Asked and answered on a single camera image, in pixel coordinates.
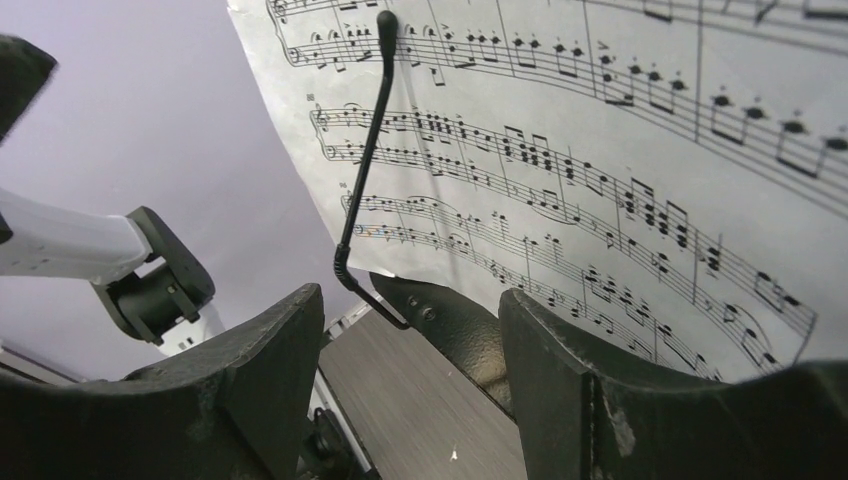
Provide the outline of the sheet music page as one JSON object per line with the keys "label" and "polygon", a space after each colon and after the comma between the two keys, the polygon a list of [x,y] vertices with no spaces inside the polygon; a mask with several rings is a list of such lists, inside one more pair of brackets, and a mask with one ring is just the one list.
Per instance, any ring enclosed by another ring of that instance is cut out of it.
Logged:
{"label": "sheet music page", "polygon": [[509,288],[632,354],[724,382],[847,355],[843,1],[231,1],[331,238],[382,77],[364,194],[434,199],[445,253],[374,236],[354,268]]}

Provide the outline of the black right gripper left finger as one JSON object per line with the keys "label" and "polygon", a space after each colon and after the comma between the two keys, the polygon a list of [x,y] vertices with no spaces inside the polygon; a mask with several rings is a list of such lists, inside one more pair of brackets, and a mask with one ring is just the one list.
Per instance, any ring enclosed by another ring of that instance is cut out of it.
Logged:
{"label": "black right gripper left finger", "polygon": [[5,479],[292,479],[324,332],[319,285],[119,381],[1,378]]}

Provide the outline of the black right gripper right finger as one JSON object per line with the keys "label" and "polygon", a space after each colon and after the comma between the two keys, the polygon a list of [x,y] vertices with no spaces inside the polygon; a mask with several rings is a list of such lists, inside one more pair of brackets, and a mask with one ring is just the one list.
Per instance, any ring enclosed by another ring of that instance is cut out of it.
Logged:
{"label": "black right gripper right finger", "polygon": [[740,384],[662,367],[518,289],[498,317],[531,479],[843,479],[847,365]]}

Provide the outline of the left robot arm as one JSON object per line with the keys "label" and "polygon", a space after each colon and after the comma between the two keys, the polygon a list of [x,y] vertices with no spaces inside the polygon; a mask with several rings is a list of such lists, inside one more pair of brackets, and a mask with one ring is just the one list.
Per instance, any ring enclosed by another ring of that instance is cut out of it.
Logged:
{"label": "left robot arm", "polygon": [[166,356],[225,330],[210,274],[147,207],[93,215],[3,190],[1,273],[88,282],[124,334]]}

